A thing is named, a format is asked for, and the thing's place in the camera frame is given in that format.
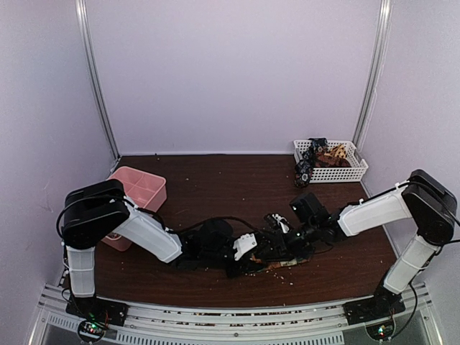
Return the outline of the brown green patterned tie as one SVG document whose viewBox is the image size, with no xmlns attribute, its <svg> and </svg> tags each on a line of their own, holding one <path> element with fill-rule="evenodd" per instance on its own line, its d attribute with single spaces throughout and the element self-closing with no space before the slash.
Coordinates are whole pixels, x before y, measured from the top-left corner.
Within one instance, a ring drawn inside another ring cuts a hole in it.
<svg viewBox="0 0 460 345">
<path fill-rule="evenodd" d="M 294 257 L 293 259 L 262 259 L 256 257 L 252 254 L 249 257 L 249 273 L 256 273 L 256 272 L 264 272 L 268 270 L 276 270 L 283 267 L 294 267 L 298 265 L 302 265 L 304 263 L 310 262 L 311 257 L 300 258 Z"/>
</svg>

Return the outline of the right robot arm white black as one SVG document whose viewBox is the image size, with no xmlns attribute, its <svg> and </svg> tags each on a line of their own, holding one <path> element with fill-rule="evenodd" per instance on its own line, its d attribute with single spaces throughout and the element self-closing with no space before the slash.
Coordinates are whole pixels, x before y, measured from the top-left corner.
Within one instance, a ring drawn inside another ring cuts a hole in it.
<svg viewBox="0 0 460 345">
<path fill-rule="evenodd" d="M 268 214 L 271 227 L 283 235 L 286 244 L 324 242 L 333 244 L 358 237 L 382 227 L 393 241 L 394 232 L 408 226 L 406 244 L 380 280 L 369 312 L 378 318 L 396 305 L 396 299 L 444 246 L 454 239 L 459 203 L 456 196 L 425 170 L 414 170 L 410 177 L 366 200 L 361 199 L 330 213 L 315 194 L 306 193 L 291 201 L 290 207 L 300 221 L 294 228 L 281 215 Z"/>
</svg>

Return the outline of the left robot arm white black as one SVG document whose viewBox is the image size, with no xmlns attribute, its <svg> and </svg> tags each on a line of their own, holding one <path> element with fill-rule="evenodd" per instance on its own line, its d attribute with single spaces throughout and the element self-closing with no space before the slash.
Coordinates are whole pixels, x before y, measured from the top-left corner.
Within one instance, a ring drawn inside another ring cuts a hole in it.
<svg viewBox="0 0 460 345">
<path fill-rule="evenodd" d="M 88 319 L 96 319 L 104 311 L 102 301 L 96 298 L 94 271 L 96 246 L 107 235 L 125 237 L 180 270 L 211 265 L 232 272 L 260 245 L 255 227 L 235 237 L 233 220 L 232 216 L 213 217 L 174 231 L 157 212 L 139 207 L 119 180 L 74 190 L 65 198 L 56 228 L 65 247 L 70 295 L 76 308 Z"/>
</svg>

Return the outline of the right arm base board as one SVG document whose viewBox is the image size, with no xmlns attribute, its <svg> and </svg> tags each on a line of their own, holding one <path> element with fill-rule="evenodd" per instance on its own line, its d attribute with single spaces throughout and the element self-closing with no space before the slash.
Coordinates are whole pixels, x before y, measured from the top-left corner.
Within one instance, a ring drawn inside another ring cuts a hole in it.
<svg viewBox="0 0 460 345">
<path fill-rule="evenodd" d="M 405 311 L 405 304 L 372 297 L 345 303 L 343 309 L 349 326 L 362 324 L 372 340 L 384 341 L 394 334 L 395 315 Z"/>
</svg>

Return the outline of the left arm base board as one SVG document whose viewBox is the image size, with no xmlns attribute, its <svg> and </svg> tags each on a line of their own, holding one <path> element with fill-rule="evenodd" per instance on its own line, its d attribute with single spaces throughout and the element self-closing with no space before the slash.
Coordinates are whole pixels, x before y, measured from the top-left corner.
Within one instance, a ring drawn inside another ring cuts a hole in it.
<svg viewBox="0 0 460 345">
<path fill-rule="evenodd" d="M 123 326 L 128 305 L 100 298 L 76 298 L 68 302 L 66 313 L 82 318 L 77 327 L 82 338 L 100 340 L 110 326 Z"/>
</svg>

